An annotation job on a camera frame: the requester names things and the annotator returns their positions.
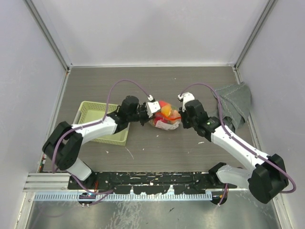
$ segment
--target plastic bag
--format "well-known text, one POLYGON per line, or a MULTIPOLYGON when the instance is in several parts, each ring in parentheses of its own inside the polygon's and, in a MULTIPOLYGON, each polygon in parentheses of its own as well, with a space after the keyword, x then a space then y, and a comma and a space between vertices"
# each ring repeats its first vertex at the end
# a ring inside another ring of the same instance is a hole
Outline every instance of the plastic bag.
POLYGON ((180 114, 178 109, 165 101, 158 101, 161 111, 155 114, 155 117, 149 123, 163 130, 177 129, 180 123, 180 114))

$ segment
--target green basket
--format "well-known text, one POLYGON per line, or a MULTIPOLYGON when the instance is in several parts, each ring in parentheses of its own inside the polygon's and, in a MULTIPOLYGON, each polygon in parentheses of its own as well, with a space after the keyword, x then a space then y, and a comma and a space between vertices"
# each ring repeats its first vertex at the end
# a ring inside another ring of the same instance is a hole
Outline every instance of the green basket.
MULTIPOLYGON (((108 113, 111 113, 116 110, 118 105, 109 104, 108 106, 108 113)), ((87 122, 91 122, 100 118, 103 118, 105 114, 106 104, 104 103, 95 103, 95 102, 88 102, 83 101, 78 109, 78 112, 74 119, 74 124, 83 124, 87 122)), ((98 137, 93 142, 100 142, 106 144, 113 144, 124 146, 126 145, 127 135, 129 130, 129 124, 126 129, 118 132, 114 135, 105 135, 102 137, 98 137)))

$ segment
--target basket handle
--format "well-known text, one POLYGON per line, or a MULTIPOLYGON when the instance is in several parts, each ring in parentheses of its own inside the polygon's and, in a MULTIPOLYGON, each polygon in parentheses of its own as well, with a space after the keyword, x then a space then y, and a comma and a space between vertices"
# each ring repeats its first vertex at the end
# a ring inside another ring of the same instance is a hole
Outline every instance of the basket handle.
POLYGON ((73 124, 78 124, 78 122, 80 121, 80 118, 81 118, 81 111, 77 111, 73 124))

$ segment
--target gray wood tabletop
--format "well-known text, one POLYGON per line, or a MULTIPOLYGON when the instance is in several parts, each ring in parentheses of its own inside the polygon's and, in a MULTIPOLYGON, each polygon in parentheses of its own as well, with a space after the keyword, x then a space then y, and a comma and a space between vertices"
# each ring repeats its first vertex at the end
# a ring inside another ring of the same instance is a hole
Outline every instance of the gray wood tabletop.
MULTIPOLYGON (((111 86, 120 79, 141 84, 155 99, 179 107, 177 95, 188 85, 204 82, 214 88, 236 83, 231 67, 100 67, 73 68, 63 96, 57 123, 72 124, 82 101, 106 102, 111 86)), ((188 91, 202 102, 207 112, 216 109, 216 100, 209 89, 194 86, 188 91)), ((135 85, 123 82, 111 94, 110 103, 121 104, 127 95, 140 102, 145 94, 135 85)), ((247 125, 236 132, 252 144, 247 125)), ((238 167, 241 164, 219 146, 197 135, 193 129, 164 131, 146 124, 131 123, 126 146, 96 142, 86 143, 79 154, 95 171, 207 171, 218 162, 238 167)), ((51 170, 48 159, 44 171, 51 170)))

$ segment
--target basket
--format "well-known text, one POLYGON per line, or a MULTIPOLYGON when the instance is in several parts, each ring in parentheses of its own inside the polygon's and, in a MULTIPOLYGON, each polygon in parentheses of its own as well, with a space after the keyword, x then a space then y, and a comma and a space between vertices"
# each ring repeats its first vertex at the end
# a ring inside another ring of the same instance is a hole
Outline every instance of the basket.
MULTIPOLYGON (((109 104, 108 113, 111 113, 116 110, 118 105, 109 104)), ((74 124, 83 124, 87 122, 91 122, 100 118, 103 118, 105 114, 106 104, 104 103, 96 103, 96 102, 88 102, 83 101, 80 105, 80 108, 75 116, 73 121, 74 124)), ((129 130, 129 125, 126 129, 113 134, 113 135, 105 135, 99 138, 92 140, 93 142, 106 143, 124 146, 126 145, 127 135, 129 130)))

